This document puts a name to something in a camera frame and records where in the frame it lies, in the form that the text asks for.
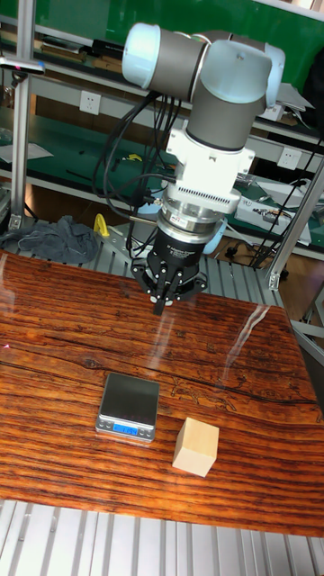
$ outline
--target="paper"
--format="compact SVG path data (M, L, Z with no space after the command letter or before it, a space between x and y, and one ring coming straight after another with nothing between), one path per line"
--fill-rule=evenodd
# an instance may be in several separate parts
M279 86L276 101L290 106L291 108L295 108L296 110L301 110L302 112L306 110L306 106L313 108L313 106L300 95L298 90L296 90L291 84L286 84L285 82Z
M14 147L11 144L10 146L1 146L0 147L0 158L4 160L4 162L8 162L10 164L13 162L13 150ZM28 160L35 160L36 158L46 158L48 156L53 156L45 150L45 148L41 148L41 146L37 146L37 144L28 144L28 151L27 151L27 159Z

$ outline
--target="scale display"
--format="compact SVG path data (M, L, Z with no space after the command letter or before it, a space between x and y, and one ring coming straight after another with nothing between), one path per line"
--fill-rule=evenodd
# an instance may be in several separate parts
M98 432L151 442L158 411L157 382L110 373L95 424Z
M131 436L136 436L138 433L137 428L133 428L130 426L124 426L123 424L114 424L112 426L113 432L122 432L123 434L130 434Z

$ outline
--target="electrical outlet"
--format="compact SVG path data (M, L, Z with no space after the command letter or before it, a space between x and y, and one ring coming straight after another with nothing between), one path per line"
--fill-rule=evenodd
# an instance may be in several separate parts
M101 96L99 94L82 90L79 109L82 112L88 112L88 114L95 114L97 116L99 114L100 100Z
M296 148L284 148L277 165L287 170L294 170L297 168L298 162L302 157L300 150Z

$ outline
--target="wooden block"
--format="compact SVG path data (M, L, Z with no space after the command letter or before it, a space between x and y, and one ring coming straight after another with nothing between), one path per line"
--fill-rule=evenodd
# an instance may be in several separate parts
M186 418L175 444L172 465L205 477L217 458L220 429Z

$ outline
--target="wood grain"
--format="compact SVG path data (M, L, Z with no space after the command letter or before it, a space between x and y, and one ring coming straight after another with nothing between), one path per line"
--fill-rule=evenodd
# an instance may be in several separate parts
M255 304L159 318L133 280L1 254L0 498L324 536L324 422L283 310L235 356ZM95 432L109 372L159 382L151 445ZM206 478L172 467L186 417L220 428Z

